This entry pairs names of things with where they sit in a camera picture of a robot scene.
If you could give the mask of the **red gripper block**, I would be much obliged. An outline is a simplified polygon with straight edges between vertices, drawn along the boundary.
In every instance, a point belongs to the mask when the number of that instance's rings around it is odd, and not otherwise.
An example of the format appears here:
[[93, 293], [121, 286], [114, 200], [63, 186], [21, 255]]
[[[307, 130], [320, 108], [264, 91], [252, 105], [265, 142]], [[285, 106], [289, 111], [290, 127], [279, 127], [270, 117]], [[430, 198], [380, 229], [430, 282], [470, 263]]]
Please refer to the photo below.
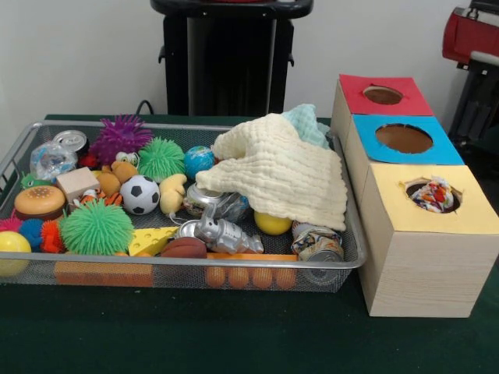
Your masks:
[[[468, 64], [473, 52], [498, 56], [498, 8], [456, 7], [444, 28], [442, 56]], [[464, 119], [473, 122], [480, 109], [483, 70], [470, 69], [466, 80], [467, 99]]]

